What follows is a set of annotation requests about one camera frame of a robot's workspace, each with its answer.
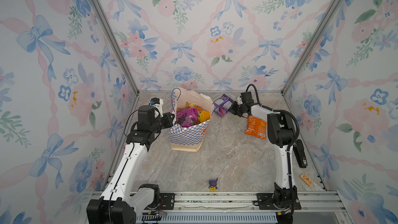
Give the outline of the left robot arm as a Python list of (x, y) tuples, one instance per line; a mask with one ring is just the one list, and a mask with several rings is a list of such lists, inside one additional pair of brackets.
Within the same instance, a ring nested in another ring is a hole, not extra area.
[(132, 194), (143, 159), (151, 144), (163, 129), (173, 126), (175, 115), (159, 114), (156, 108), (145, 106), (126, 137), (126, 146), (115, 174), (99, 199), (90, 200), (86, 212), (90, 224), (134, 224), (144, 210), (157, 212), (161, 194), (156, 184), (142, 184)]

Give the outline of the yellow mango candy bag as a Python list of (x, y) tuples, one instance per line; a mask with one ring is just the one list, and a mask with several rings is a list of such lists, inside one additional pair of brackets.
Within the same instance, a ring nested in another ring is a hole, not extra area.
[(198, 121), (199, 123), (203, 123), (205, 121), (208, 121), (211, 118), (211, 114), (208, 111), (201, 110), (198, 111)]

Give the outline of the Fox's fruits candy bag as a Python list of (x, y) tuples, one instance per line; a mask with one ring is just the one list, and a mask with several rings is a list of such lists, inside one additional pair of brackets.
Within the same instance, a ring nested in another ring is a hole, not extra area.
[(200, 106), (198, 106), (196, 104), (186, 102), (186, 109), (192, 109), (192, 108), (195, 108), (198, 111), (202, 111), (203, 110)]

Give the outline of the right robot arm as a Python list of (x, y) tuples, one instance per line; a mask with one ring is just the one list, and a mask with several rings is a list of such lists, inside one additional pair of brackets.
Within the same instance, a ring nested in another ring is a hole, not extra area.
[(276, 178), (272, 203), (285, 214), (292, 214), (298, 201), (293, 177), (292, 150), (300, 128), (288, 111), (275, 110), (258, 103), (234, 102), (229, 111), (239, 117), (253, 116), (267, 122), (267, 139), (274, 145)]

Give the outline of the purple grape candy bag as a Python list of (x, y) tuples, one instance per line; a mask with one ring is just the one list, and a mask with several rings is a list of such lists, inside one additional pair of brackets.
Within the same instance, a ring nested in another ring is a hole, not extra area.
[(189, 128), (196, 125), (198, 122), (199, 112), (196, 108), (179, 110), (176, 114), (176, 123), (183, 128)]

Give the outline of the orange corn chips bag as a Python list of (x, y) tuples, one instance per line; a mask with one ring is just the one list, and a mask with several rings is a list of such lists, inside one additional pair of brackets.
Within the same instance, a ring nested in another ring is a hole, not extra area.
[(244, 132), (246, 135), (250, 135), (262, 140), (267, 139), (267, 122), (265, 120), (249, 116), (247, 121), (247, 129)]

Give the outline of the small purple snack packet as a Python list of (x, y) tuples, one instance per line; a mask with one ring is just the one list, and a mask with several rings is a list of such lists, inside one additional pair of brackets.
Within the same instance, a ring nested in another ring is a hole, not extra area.
[(213, 102), (215, 107), (214, 112), (220, 117), (224, 117), (229, 112), (229, 109), (233, 104), (234, 100), (226, 94), (223, 94)]

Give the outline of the blue checkered paper bag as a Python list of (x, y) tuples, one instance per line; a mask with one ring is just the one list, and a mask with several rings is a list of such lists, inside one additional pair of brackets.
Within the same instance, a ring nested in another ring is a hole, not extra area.
[[(177, 111), (186, 109), (186, 102), (196, 104), (203, 110), (212, 115), (214, 105), (211, 98), (205, 94), (195, 91), (188, 91), (184, 88), (174, 88), (171, 96), (172, 113), (177, 115)], [(203, 123), (197, 122), (189, 128), (183, 128), (174, 122), (174, 126), (169, 130), (170, 144), (172, 150), (197, 152), (204, 143), (205, 133), (209, 127), (210, 120)]]

